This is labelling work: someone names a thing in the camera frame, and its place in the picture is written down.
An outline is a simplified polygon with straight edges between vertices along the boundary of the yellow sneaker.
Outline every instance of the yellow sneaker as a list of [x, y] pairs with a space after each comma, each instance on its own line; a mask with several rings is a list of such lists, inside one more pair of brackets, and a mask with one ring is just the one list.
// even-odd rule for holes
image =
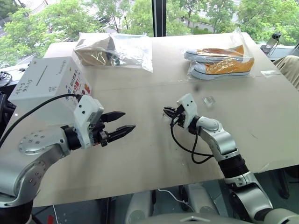
[[206, 49], [189, 49], [185, 52], [184, 58], [206, 63], [217, 63], [229, 57], [234, 57], [237, 61], [242, 61], [244, 55], [243, 45], [229, 49], [206, 48]]
[[218, 77], [245, 76], [249, 74], [254, 58], [241, 63], [234, 58], [227, 58], [219, 63], [208, 64], [196, 62], [191, 74], [200, 79], [210, 80]]

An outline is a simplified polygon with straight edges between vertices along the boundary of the white tabletop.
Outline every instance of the white tabletop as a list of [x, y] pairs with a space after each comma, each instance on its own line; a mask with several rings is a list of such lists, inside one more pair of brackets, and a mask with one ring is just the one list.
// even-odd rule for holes
[[[81, 67], [92, 84], [93, 97], [105, 111], [127, 113], [109, 123], [107, 131], [129, 124], [136, 124], [136, 128], [106, 147], [79, 149], [58, 161], [43, 178], [34, 205], [70, 203], [222, 178], [214, 158], [201, 165], [193, 164], [191, 155], [171, 138], [162, 109], [176, 106], [186, 93], [193, 95], [199, 115], [219, 120], [233, 135], [251, 171], [299, 164], [298, 92], [253, 40], [243, 35], [255, 57], [247, 77], [204, 81], [186, 76], [189, 62], [183, 58], [183, 49], [192, 43], [210, 47], [227, 38], [227, 34], [152, 38], [153, 74], [136, 69]], [[45, 57], [70, 56], [75, 45], [52, 44]], [[212, 107], [203, 101], [210, 96], [215, 99]], [[18, 139], [40, 128], [45, 125], [34, 116], [28, 117], [12, 132], [3, 149], [13, 150]], [[175, 128], [175, 135], [191, 149], [194, 135], [180, 127]], [[210, 152], [202, 140], [197, 151]]]

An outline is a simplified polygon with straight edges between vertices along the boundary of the window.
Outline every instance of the window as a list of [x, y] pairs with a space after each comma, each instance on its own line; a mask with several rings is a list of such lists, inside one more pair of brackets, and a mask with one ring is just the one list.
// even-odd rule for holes
[[258, 44], [275, 31], [280, 45], [299, 42], [298, 0], [167, 0], [166, 35], [229, 33], [236, 27]]
[[43, 57], [54, 42], [79, 32], [153, 36], [151, 0], [2, 0], [0, 68]]

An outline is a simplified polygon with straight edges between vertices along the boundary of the floor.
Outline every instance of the floor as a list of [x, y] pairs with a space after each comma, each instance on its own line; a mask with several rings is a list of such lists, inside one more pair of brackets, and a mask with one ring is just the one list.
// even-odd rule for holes
[[[299, 213], [299, 183], [298, 178], [293, 178], [286, 174], [290, 196], [283, 199], [278, 194], [278, 184], [273, 178], [273, 171], [256, 174], [256, 178], [268, 194], [274, 208], [286, 208], [295, 213]], [[228, 202], [229, 191], [223, 180], [213, 180], [204, 182], [210, 197], [214, 201], [220, 215], [234, 217], [235, 214]], [[178, 197], [178, 187], [167, 188], [174, 196]], [[126, 211], [132, 195], [122, 195], [110, 199], [100, 199], [86, 202], [55, 205], [59, 224], [122, 224], [124, 223]], [[168, 193], [156, 191], [157, 202], [154, 205], [153, 215], [184, 212], [180, 204], [176, 202]], [[49, 216], [54, 218], [52, 206], [39, 207], [33, 209], [33, 214], [43, 223], [47, 224]], [[106, 221], [107, 214], [110, 214], [110, 222]]]

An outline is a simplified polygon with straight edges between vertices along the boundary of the white cable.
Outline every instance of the white cable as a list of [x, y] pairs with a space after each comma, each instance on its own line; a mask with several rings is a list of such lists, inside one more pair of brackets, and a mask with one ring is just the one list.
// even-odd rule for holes
[[56, 214], [56, 210], [55, 210], [54, 205], [53, 205], [53, 210], [54, 210], [54, 214], [55, 214], [56, 222], [57, 222], [57, 224], [59, 224], [58, 219], [57, 219], [57, 214]]
[[176, 200], [177, 202], [180, 202], [180, 203], [183, 203], [183, 204], [185, 204], [185, 205], [187, 205], [193, 212], [195, 212], [194, 211], [194, 209], [192, 208], [192, 206], [190, 206], [189, 204], [188, 204], [188, 202], [184, 202], [184, 201], [180, 201], [180, 200], [178, 200], [170, 191], [168, 191], [168, 190], [160, 190], [160, 189], [158, 189], [158, 191], [161, 191], [161, 192], [167, 192], [167, 193], [169, 193], [173, 198], [174, 198], [174, 200]]

